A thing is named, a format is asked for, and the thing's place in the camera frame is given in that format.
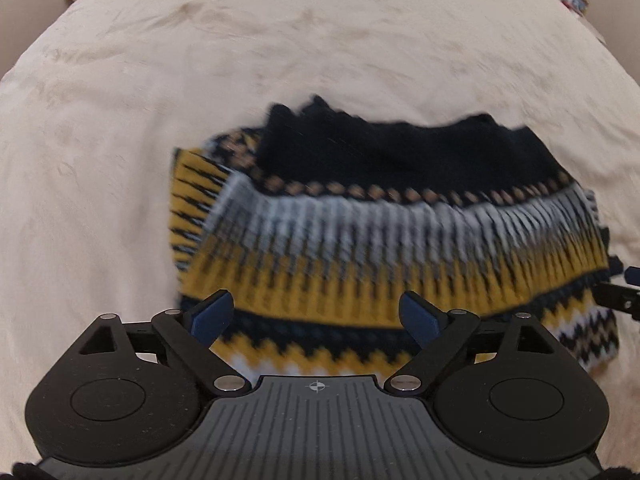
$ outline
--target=metal screw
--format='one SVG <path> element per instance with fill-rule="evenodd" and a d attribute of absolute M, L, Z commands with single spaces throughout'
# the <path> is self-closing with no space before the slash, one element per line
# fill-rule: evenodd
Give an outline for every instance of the metal screw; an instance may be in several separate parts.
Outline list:
<path fill-rule="evenodd" d="M 401 392 L 412 392 L 420 388 L 420 379 L 412 375 L 396 375 L 391 379 L 391 387 Z"/>
<path fill-rule="evenodd" d="M 236 392 L 244 387 L 244 379 L 237 375 L 223 375 L 213 381 L 213 385 L 223 392 Z"/>

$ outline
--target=patterned sweater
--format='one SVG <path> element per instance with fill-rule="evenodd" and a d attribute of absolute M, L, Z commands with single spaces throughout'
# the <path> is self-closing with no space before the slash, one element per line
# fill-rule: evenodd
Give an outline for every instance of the patterned sweater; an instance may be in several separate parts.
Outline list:
<path fill-rule="evenodd" d="M 315 97 L 176 150 L 171 191 L 181 305 L 232 293 L 212 350 L 252 381 L 383 380 L 419 350 L 398 319 L 406 290 L 441 310 L 531 312 L 587 369 L 617 351 L 590 293 L 609 277 L 593 196 L 528 128 L 369 123 Z"/>

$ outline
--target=wall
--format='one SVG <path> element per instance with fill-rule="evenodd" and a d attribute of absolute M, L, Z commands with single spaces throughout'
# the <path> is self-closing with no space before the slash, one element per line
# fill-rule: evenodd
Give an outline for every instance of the wall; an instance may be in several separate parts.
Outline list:
<path fill-rule="evenodd" d="M 587 0 L 587 20 L 607 41 L 607 47 L 640 82 L 640 0 Z"/>
<path fill-rule="evenodd" d="M 0 77 L 66 8 L 65 0 L 0 0 Z"/>

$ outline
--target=triangular cutout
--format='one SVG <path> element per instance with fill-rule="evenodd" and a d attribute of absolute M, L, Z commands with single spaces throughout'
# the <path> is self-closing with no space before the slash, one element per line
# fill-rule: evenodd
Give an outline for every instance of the triangular cutout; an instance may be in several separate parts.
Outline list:
<path fill-rule="evenodd" d="M 91 339 L 85 343 L 80 353 L 82 355 L 89 355 L 115 351 L 116 345 L 113 341 L 113 335 L 111 335 L 111 328 L 101 326 L 95 331 L 94 335 L 91 336 Z"/>
<path fill-rule="evenodd" d="M 518 352 L 534 352 L 536 354 L 552 354 L 554 350 L 532 326 L 523 326 L 518 339 Z"/>

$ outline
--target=bed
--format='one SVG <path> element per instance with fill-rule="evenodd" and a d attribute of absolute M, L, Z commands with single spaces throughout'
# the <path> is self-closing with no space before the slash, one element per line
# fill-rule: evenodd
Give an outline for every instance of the bed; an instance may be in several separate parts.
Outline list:
<path fill-rule="evenodd" d="M 37 460 L 26 397 L 98 314 L 172 306 L 174 146 L 313 93 L 371 121 L 530 126 L 640 264 L 640 88 L 557 0 L 78 0 L 0 82 L 0 470 Z M 599 454 L 639 469 L 640 327 L 619 324 Z"/>

